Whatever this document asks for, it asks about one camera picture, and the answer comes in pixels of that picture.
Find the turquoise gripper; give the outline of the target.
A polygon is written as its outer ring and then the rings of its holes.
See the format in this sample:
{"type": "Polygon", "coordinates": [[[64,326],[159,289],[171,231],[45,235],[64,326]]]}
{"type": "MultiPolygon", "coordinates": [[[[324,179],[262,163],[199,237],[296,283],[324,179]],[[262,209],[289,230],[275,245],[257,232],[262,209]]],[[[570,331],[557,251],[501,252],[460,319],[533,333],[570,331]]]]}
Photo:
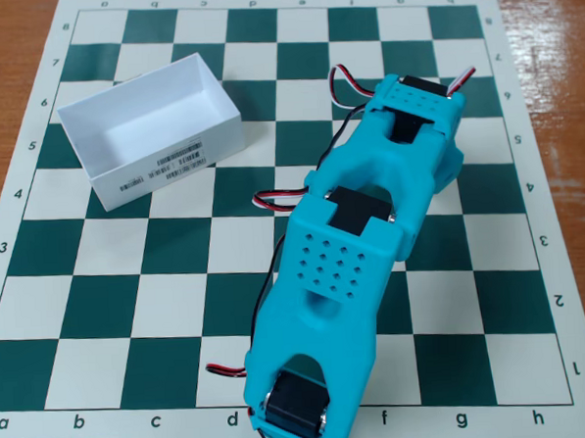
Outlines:
{"type": "Polygon", "coordinates": [[[435,181],[434,193],[440,193],[451,184],[459,175],[463,166],[463,152],[458,149],[455,140],[451,140],[445,148],[442,160],[432,175],[435,181]]]}

